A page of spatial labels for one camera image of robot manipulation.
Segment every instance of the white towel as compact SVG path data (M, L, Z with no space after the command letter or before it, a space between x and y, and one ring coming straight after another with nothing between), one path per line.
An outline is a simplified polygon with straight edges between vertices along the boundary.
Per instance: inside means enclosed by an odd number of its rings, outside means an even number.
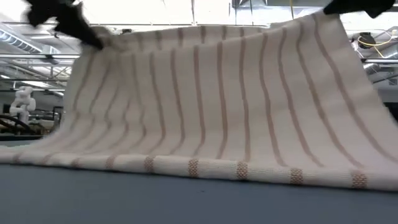
M397 127L338 16L102 39L61 128L0 162L398 190Z

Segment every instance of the striped towel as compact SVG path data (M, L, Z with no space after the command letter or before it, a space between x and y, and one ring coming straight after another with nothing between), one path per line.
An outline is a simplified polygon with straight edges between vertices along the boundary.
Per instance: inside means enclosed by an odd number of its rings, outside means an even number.
M75 62L61 128L0 162L398 190L397 127L338 16L96 30L106 47Z

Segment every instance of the towel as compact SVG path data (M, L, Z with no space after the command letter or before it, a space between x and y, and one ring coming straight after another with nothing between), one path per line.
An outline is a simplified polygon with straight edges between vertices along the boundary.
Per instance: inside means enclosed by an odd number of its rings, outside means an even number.
M338 16L95 30L60 129L1 163L398 190L397 127Z

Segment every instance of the white robot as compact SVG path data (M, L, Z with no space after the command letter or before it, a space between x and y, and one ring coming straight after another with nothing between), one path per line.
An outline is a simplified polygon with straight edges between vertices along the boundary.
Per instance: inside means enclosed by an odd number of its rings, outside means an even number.
M36 109L35 99L30 97L33 88L29 86L21 86L15 92L15 100L10 106L10 115L19 114L19 120L27 124L29 120L29 112Z

